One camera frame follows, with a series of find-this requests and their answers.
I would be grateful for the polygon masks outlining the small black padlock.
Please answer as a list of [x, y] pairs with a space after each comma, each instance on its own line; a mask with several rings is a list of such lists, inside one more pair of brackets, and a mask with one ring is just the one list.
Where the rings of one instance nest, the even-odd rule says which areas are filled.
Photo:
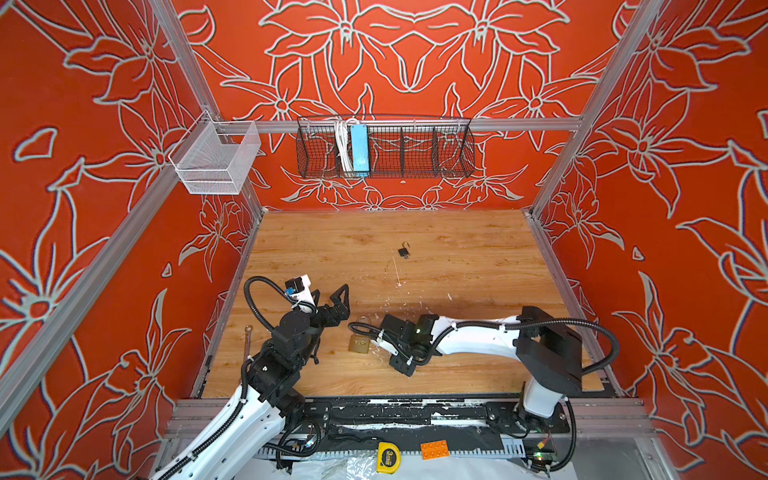
[[410, 257], [410, 245], [408, 242], [402, 243], [401, 247], [398, 249], [398, 254], [401, 258], [404, 259], [408, 259]]

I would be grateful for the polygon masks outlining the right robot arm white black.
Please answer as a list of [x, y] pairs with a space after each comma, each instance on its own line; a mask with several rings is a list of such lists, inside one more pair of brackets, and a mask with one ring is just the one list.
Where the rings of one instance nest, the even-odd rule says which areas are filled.
[[[588, 366], [582, 364], [583, 338], [577, 327], [604, 336], [610, 350]], [[620, 353], [616, 335], [604, 326], [578, 318], [555, 318], [525, 306], [519, 315], [460, 320], [426, 314], [417, 321], [386, 315], [378, 326], [352, 322], [348, 328], [390, 353], [389, 365], [412, 376], [433, 358], [454, 354], [512, 359], [529, 372], [521, 406], [523, 417], [549, 419], [560, 401], [582, 392], [583, 377], [610, 366]]]

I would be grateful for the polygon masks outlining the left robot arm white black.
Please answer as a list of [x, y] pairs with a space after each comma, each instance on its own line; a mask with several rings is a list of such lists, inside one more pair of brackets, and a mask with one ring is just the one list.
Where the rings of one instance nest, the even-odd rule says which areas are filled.
[[[278, 324], [270, 323], [256, 306], [251, 292], [255, 283], [271, 287], [288, 302], [289, 310]], [[304, 397], [295, 385], [307, 363], [319, 362], [323, 332], [349, 319], [349, 286], [339, 287], [321, 305], [320, 292], [311, 289], [306, 275], [284, 286], [252, 276], [243, 283], [243, 295], [269, 338], [256, 355], [244, 360], [239, 385], [224, 407], [182, 453], [152, 475], [154, 479], [232, 479], [264, 447], [281, 455], [292, 453], [270, 441], [305, 422]]]

